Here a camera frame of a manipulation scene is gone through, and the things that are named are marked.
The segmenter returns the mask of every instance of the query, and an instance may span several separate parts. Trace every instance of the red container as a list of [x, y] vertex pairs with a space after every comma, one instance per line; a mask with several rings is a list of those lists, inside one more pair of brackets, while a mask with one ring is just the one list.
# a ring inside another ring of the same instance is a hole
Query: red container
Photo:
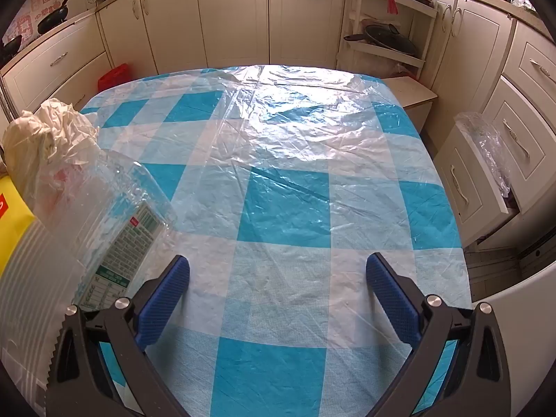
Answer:
[[129, 83], [132, 80], [131, 69], [127, 64], [119, 65], [98, 79], [98, 92]]

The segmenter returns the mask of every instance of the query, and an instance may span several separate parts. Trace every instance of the blue gripper pad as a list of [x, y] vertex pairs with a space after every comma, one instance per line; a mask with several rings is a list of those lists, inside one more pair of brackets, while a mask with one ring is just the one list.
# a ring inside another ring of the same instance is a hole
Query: blue gripper pad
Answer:
[[366, 275], [367, 284], [383, 306], [399, 339], [415, 349], [421, 341], [419, 314], [415, 307], [375, 254], [367, 259]]
[[179, 257], [138, 315], [135, 342], [141, 350], [156, 343], [170, 316], [189, 286], [189, 262]]

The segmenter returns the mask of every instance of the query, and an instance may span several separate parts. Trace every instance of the shelf rack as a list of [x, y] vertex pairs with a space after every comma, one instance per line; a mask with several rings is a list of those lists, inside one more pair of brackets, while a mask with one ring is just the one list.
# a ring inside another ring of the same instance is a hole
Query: shelf rack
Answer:
[[[398, 52], [398, 51], [395, 51], [395, 50], [391, 50], [391, 49], [388, 49], [388, 48], [372, 46], [371, 44], [368, 44], [365, 41], [347, 42], [346, 40], [343, 39], [343, 37], [348, 35], [348, 34], [357, 34], [359, 32], [359, 24], [360, 24], [361, 20], [368, 17], [367, 14], [363, 14], [362, 11], [361, 11], [361, 5], [362, 5], [363, 0], [356, 0], [355, 1], [355, 8], [354, 8], [355, 10], [353, 10], [353, 8], [352, 8], [353, 0], [346, 0], [346, 9], [345, 9], [345, 13], [344, 13], [344, 30], [346, 32], [342, 33], [341, 42], [346, 43], [348, 45], [349, 49], [351, 49], [353, 51], [361, 51], [361, 52], [364, 52], [364, 53], [377, 55], [379, 57], [393, 59], [393, 60], [399, 61], [401, 63], [414, 66], [418, 69], [417, 78], [419, 78], [419, 76], [421, 75], [421, 71], [423, 69], [423, 66], [425, 65], [426, 53], [429, 49], [430, 38], [431, 38], [432, 33], [433, 33], [434, 22], [436, 20], [437, 14], [438, 14], [438, 5], [437, 5], [436, 2], [434, 2], [434, 7], [430, 7], [430, 6], [427, 6], [423, 3], [418, 2], [416, 0], [395, 0], [395, 1], [396, 1], [396, 5], [398, 5], [398, 6], [406, 6], [407, 8], [410, 8], [413, 11], [417, 11], [417, 12], [419, 12], [421, 14], [424, 14], [428, 17], [429, 27], [428, 27], [428, 30], [427, 30], [426, 40], [425, 40], [425, 43], [424, 43], [423, 51], [421, 51], [420, 56], [418, 58], [411, 57], [411, 56], [406, 55], [404, 53], [401, 53], [401, 52]], [[415, 32], [415, 30], [414, 30], [414, 27], [413, 27], [413, 24], [412, 24], [411, 30], [410, 30], [410, 36], [409, 36], [410, 40], [412, 40], [412, 41], [413, 41], [412, 35], [413, 35], [414, 32]], [[354, 57], [355, 57], [355, 55], [351, 54], [351, 58], [349, 60], [349, 68], [353, 68]]]

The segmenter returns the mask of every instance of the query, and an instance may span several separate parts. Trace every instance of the red logo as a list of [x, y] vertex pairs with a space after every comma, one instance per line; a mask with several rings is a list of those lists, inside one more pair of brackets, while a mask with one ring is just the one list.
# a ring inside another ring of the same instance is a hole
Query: red logo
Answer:
[[0, 195], [0, 218], [8, 211], [8, 203], [4, 195]]

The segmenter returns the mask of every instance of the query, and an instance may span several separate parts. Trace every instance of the plastic tablecloth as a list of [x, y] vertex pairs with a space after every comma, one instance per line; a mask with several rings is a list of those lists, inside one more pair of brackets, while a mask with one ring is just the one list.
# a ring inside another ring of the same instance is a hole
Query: plastic tablecloth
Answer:
[[204, 69], [118, 86], [82, 112], [178, 215], [191, 283], [147, 353], [193, 417], [366, 415], [410, 352], [366, 285], [375, 251], [425, 295], [471, 306], [440, 179], [379, 79]]

